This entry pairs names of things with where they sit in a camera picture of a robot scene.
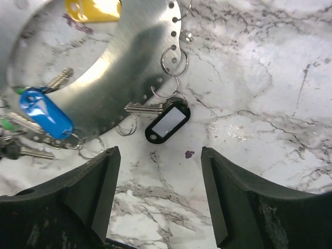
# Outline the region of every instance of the blue key tag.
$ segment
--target blue key tag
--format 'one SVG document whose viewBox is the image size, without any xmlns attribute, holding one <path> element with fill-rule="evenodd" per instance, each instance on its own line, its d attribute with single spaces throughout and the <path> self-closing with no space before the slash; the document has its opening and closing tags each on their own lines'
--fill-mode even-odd
<svg viewBox="0 0 332 249">
<path fill-rule="evenodd" d="M 55 139 L 66 139 L 74 131 L 68 116 L 36 88 L 31 87 L 22 93 L 20 107 Z"/>
</svg>

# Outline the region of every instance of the keychain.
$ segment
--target keychain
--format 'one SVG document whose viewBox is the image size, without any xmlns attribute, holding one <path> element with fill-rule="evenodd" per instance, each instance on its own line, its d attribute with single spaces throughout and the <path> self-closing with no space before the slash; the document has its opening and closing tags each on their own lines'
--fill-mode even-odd
<svg viewBox="0 0 332 249">
<path fill-rule="evenodd" d="M 76 22 L 117 22 L 120 0 L 66 0 L 67 13 Z"/>
<path fill-rule="evenodd" d="M 146 139 L 153 144 L 166 142 L 190 118 L 191 112 L 187 104 L 172 103 L 145 130 Z"/>
<path fill-rule="evenodd" d="M 26 89 L 20 107 L 55 139 L 66 139 L 74 131 L 73 122 L 45 94 L 36 88 Z"/>
</svg>

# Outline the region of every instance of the marble surface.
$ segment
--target marble surface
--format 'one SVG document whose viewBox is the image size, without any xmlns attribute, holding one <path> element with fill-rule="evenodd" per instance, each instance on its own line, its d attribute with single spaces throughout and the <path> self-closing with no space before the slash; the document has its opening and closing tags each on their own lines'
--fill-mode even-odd
<svg viewBox="0 0 332 249">
<path fill-rule="evenodd" d="M 183 11 L 188 3 L 180 1 Z M 112 38 L 114 25 L 69 25 L 61 8 L 48 6 L 44 18 L 52 21 L 36 21 L 43 28 L 21 38 L 15 81 L 47 82 L 64 66 L 78 77 Z M 122 156 L 107 235 L 142 249 L 216 248 L 202 146 L 278 184 L 332 190 L 331 22 L 330 0 L 194 0 L 183 27 L 195 40 L 182 44 L 190 66 L 180 77 L 192 118 L 163 145 L 145 140 L 148 116 L 139 117 L 133 136 L 114 130 L 102 136 Z M 173 88 L 168 82 L 160 93 Z M 99 149 L 96 141 L 89 146 Z M 54 161 L 3 159 L 0 194 L 14 195 L 84 163 L 73 151 L 54 153 Z"/>
</svg>

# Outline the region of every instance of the silver key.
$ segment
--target silver key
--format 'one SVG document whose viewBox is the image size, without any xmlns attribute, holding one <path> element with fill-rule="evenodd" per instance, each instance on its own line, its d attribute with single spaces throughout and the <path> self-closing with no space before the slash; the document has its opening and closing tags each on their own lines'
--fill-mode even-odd
<svg viewBox="0 0 332 249">
<path fill-rule="evenodd" d="M 152 104 L 152 105 L 141 105 L 141 104 L 133 104 L 129 103 L 124 108 L 128 113 L 147 113 L 147 114 L 157 114 L 160 115 L 162 112 L 169 107 L 171 104 L 175 102 L 186 102 L 184 99 L 179 97 L 172 97 L 168 99 L 165 103 L 161 104 Z"/>
<path fill-rule="evenodd" d="M 43 93 L 50 93 L 58 90 L 62 84 L 66 84 L 69 81 L 69 78 L 74 75 L 74 70 L 70 67 L 65 68 L 61 74 L 55 77 L 47 86 L 46 90 Z"/>
<path fill-rule="evenodd" d="M 54 159 L 53 153 L 40 151 L 38 149 L 29 148 L 23 144 L 21 144 L 18 140 L 15 140 L 17 145 L 20 147 L 19 156 L 31 156 L 31 157 L 39 157 L 45 159 Z"/>
<path fill-rule="evenodd" d="M 14 113 L 14 112 L 10 112 L 7 113 L 6 116 L 10 119 L 10 121 L 12 121 L 13 123 L 18 124 L 19 126 L 22 126 L 24 128 L 27 128 L 31 131 L 34 131 L 35 133 L 38 134 L 43 134 L 44 130 L 41 128 L 41 126 L 35 122 L 32 122 L 30 120 L 28 120 L 27 118 Z"/>
<path fill-rule="evenodd" d="M 27 132 L 25 132 L 25 131 L 22 131 L 22 132 L 19 132 L 19 133 L 10 135 L 10 136 L 3 136 L 3 133 L 2 133 L 1 137 L 0 137 L 0 146 L 9 144 L 12 142 L 12 140 L 18 139 L 26 134 L 27 134 Z"/>
<path fill-rule="evenodd" d="M 133 104 L 129 103 L 124 108 L 128 113 L 149 113 L 149 114 L 157 114 L 160 115 L 165 108 L 169 106 L 168 102 L 163 104 L 153 104 L 153 105 L 141 105 L 141 104 Z"/>
</svg>

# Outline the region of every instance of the stainless steel disc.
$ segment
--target stainless steel disc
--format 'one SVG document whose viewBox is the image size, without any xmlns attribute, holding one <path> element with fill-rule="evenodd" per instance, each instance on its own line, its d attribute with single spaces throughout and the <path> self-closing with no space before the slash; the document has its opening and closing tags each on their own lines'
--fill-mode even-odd
<svg viewBox="0 0 332 249">
<path fill-rule="evenodd" d="M 31 17 L 49 1 L 25 0 L 24 9 L 4 0 L 0 10 L 0 89 L 12 112 L 23 114 L 19 95 L 7 73 L 17 37 Z M 129 102 L 144 103 L 169 76 L 160 65 L 161 56 L 173 71 L 181 59 L 178 38 L 181 13 L 176 1 L 122 0 L 121 18 L 114 38 L 96 63 L 72 84 L 48 96 L 74 122 L 79 136 L 96 137 L 112 129 L 127 115 Z"/>
</svg>

